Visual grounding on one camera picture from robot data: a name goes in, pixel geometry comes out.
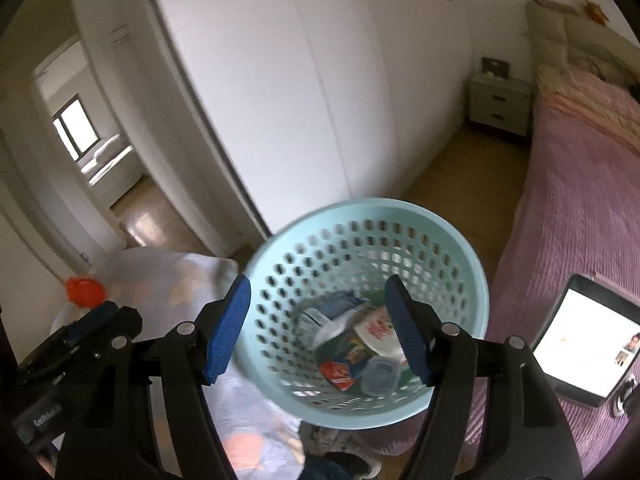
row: shoe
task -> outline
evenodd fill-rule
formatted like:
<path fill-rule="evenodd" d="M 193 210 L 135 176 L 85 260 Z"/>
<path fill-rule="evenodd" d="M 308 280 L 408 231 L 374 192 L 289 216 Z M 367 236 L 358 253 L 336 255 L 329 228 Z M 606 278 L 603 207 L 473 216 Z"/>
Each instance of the shoe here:
<path fill-rule="evenodd" d="M 364 460 L 367 463 L 367 472 L 357 475 L 356 478 L 375 478 L 382 469 L 382 462 L 357 440 L 354 431 L 330 430 L 302 422 L 300 439 L 305 452 L 312 456 L 323 457 L 327 453 L 340 452 L 352 454 Z"/>

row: purple bedspread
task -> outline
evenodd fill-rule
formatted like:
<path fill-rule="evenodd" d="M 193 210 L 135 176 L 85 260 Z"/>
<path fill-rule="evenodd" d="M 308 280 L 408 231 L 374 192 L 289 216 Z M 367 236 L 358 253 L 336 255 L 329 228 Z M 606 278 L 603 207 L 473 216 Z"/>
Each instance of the purple bedspread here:
<path fill-rule="evenodd" d="M 568 278 L 597 273 L 640 296 L 640 160 L 615 140 L 542 103 L 524 193 L 490 291 L 486 338 L 519 334 L 529 342 Z M 640 363 L 634 365 L 638 375 Z M 478 381 L 467 442 L 478 442 L 484 415 Z M 561 399 L 586 475 L 616 441 L 628 419 Z M 415 442 L 424 413 L 386 428 L 361 432 L 383 454 Z"/>

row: tablet screen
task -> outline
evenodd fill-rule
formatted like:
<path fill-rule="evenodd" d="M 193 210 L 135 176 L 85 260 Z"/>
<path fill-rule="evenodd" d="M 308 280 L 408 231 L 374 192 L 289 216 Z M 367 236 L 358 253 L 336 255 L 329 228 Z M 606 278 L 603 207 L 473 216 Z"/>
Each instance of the tablet screen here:
<path fill-rule="evenodd" d="M 640 349 L 640 325 L 567 290 L 534 355 L 543 372 L 608 397 Z"/>

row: upholstered headboard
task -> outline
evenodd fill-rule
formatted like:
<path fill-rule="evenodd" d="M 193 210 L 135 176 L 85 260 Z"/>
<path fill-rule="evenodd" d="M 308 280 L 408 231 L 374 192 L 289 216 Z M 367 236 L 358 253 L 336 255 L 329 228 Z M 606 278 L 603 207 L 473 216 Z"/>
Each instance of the upholstered headboard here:
<path fill-rule="evenodd" d="M 539 65 L 569 64 L 628 86 L 629 71 L 640 75 L 640 48 L 610 28 L 578 15 L 570 6 L 548 0 L 527 2 L 533 73 Z"/>

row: laundry basket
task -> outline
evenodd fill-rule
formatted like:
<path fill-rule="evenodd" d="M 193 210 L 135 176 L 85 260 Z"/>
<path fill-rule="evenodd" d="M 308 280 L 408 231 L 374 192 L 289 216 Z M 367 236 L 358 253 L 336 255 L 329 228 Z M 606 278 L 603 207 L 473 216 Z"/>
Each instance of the laundry basket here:
<path fill-rule="evenodd" d="M 399 200 L 353 200 L 309 213 L 265 243 L 245 274 L 252 300 L 236 345 L 238 364 L 281 408 L 327 428 L 399 422 L 426 409 L 433 389 L 414 376 L 387 397 L 337 390 L 293 335 L 305 298 L 356 290 L 379 306 L 386 279 L 398 274 L 414 300 L 431 304 L 442 321 L 477 338 L 486 333 L 488 289 L 471 245 L 439 216 Z"/>

